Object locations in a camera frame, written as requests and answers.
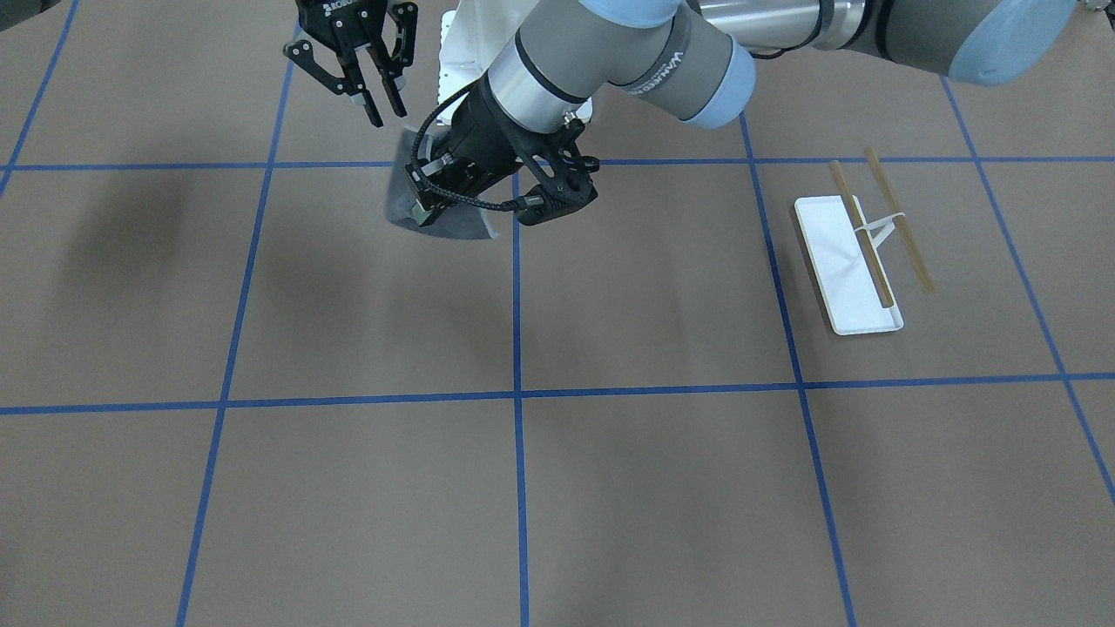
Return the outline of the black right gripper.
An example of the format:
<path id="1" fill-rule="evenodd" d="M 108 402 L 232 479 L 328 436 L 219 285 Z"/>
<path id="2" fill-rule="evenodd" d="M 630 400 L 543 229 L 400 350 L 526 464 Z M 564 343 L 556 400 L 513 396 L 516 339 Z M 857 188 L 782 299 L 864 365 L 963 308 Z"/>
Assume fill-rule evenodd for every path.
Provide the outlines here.
<path id="1" fill-rule="evenodd" d="M 414 1 L 295 1 L 302 31 L 334 52 L 368 48 L 392 112 L 406 118 L 399 79 L 415 59 L 418 4 Z M 359 64 L 339 57 L 341 76 L 334 76 L 314 58 L 306 39 L 284 44 L 283 56 L 334 95 L 345 95 L 360 106 L 375 128 L 382 115 L 366 87 Z"/>

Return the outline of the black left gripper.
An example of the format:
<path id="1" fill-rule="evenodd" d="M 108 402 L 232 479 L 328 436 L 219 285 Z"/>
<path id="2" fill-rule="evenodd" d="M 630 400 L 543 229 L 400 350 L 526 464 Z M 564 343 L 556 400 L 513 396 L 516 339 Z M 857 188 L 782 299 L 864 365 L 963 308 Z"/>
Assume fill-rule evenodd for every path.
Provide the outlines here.
<path id="1" fill-rule="evenodd" d="M 439 110 L 446 110 L 457 100 L 460 103 L 450 119 L 450 128 L 442 139 L 429 143 L 423 139 Z M 419 199 L 429 201 L 437 195 L 485 211 L 515 212 L 515 199 L 524 196 L 501 203 L 479 199 L 481 193 L 502 179 L 508 179 L 523 165 L 510 146 L 506 123 L 507 116 L 495 102 L 486 77 L 443 102 L 421 123 L 409 156 L 409 176 Z"/>

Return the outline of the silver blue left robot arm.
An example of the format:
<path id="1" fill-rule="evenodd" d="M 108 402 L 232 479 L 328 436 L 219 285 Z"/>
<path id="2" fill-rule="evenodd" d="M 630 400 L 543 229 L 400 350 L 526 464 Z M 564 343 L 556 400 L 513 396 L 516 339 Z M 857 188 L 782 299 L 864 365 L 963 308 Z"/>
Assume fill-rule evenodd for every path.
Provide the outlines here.
<path id="1" fill-rule="evenodd" d="M 1004 84 L 1043 58 L 1074 1 L 463 1 L 445 68 L 449 129 L 403 135 L 387 215 L 434 237 L 487 239 L 487 211 L 522 225 L 597 197 L 578 110 L 607 84 L 694 127 L 733 122 L 756 60 L 849 49 L 967 84 Z"/>

